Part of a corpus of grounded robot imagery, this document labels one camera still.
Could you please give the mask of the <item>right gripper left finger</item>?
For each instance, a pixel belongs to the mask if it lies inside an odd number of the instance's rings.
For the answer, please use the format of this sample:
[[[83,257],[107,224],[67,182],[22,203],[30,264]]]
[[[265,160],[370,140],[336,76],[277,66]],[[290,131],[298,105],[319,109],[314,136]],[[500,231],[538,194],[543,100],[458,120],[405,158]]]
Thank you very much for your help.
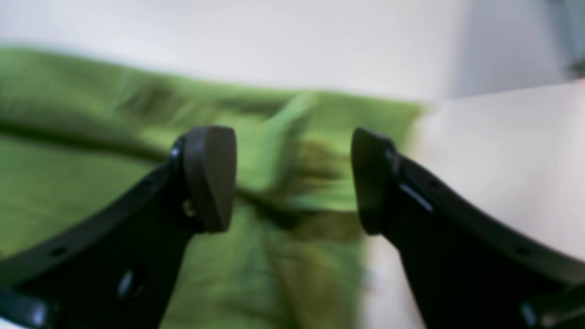
[[[231,223],[237,138],[195,127],[90,218],[1,262],[1,320],[19,329],[156,329],[196,234]]]

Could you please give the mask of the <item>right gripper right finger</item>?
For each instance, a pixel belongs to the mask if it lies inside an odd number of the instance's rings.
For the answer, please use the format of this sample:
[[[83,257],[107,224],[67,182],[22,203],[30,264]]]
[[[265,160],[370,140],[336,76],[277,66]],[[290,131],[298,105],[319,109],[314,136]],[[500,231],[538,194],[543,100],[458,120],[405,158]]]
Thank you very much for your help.
[[[375,131],[354,130],[360,221],[397,249],[427,329],[582,329],[583,261],[491,218]]]

